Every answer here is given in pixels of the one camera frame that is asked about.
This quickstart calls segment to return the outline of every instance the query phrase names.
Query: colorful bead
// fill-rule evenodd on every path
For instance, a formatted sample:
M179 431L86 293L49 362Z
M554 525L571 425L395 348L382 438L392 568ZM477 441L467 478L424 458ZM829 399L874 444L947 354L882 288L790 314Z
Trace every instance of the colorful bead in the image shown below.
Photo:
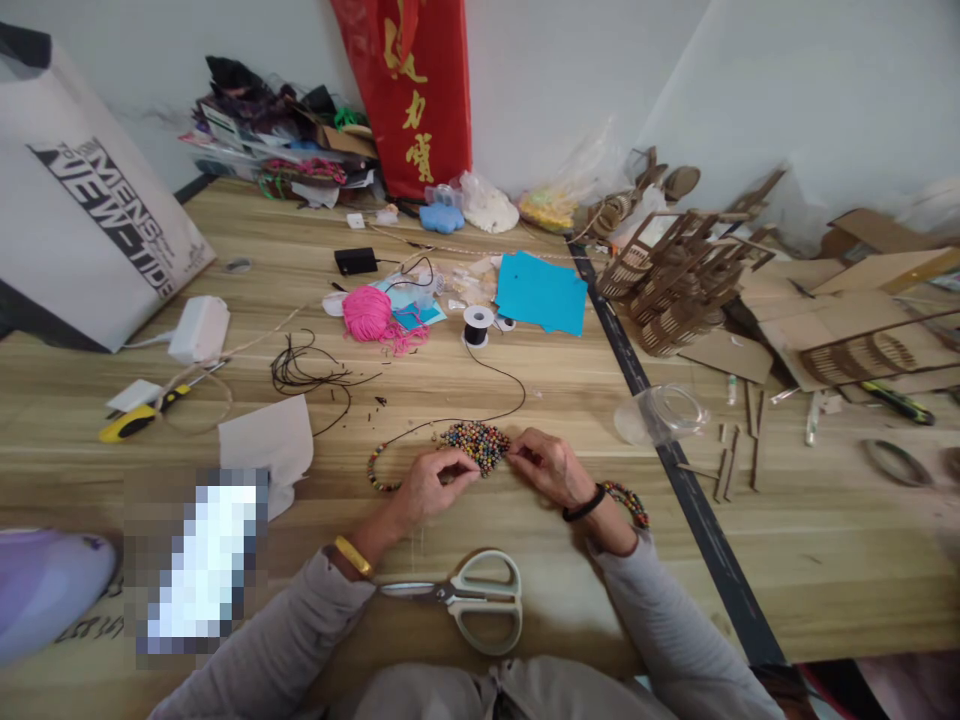
M510 438L504 435L500 430L492 425L484 425L481 422L465 421L452 425L446 432L440 434L443 445L453 448L459 448L477 465L480 466L481 477L487 477L510 448ZM376 479L373 472L374 463L377 457L386 449L386 445L380 445L373 451L370 461L367 463L367 478L370 484L381 492L392 492L400 487L400 483L384 485Z
M646 508L643 507L643 501L640 500L640 496L633 492L633 490L628 490L620 483L615 482L603 483L603 489L607 491L607 495L627 508L633 518L634 525L641 530L648 530L650 528L650 516L647 515Z

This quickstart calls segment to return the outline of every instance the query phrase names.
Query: white cable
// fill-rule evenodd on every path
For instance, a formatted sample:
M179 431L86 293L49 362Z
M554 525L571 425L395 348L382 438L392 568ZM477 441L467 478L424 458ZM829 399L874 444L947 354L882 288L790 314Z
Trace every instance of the white cable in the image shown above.
M165 333L160 333L155 338L150 338L149 340L144 340L143 342L132 343L130 345L124 345L126 348L135 348L135 347L146 347L147 345L157 345L162 342L170 342L173 340L173 336L176 333L176 330L169 330Z

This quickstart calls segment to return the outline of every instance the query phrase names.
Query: gray sleeve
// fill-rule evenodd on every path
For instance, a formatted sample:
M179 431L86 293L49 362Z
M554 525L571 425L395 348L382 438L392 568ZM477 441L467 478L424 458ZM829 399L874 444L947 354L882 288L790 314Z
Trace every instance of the gray sleeve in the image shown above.
M288 588L154 709L151 720L293 714L376 590L347 581L327 552L314 555Z
M783 713L680 583L660 564L649 532L632 555L590 554L657 696L678 717L783 718Z

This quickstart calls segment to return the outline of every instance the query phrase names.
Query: hand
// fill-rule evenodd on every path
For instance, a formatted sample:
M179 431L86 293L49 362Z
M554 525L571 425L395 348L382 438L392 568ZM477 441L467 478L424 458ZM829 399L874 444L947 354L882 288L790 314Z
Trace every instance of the hand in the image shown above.
M480 477L480 467L457 448L421 453L407 471L403 484L390 501L400 522L413 529L427 518L453 505Z
M513 441L507 461L537 490L569 510L590 502L597 493L569 443L536 428L527 428Z

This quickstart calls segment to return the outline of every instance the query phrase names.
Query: green utility knife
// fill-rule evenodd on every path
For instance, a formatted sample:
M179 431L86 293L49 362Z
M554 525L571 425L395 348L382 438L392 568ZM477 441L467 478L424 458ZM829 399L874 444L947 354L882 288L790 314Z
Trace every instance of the green utility knife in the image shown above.
M871 380L860 383L860 387L917 425L933 425L937 418L917 401L888 388L883 383Z

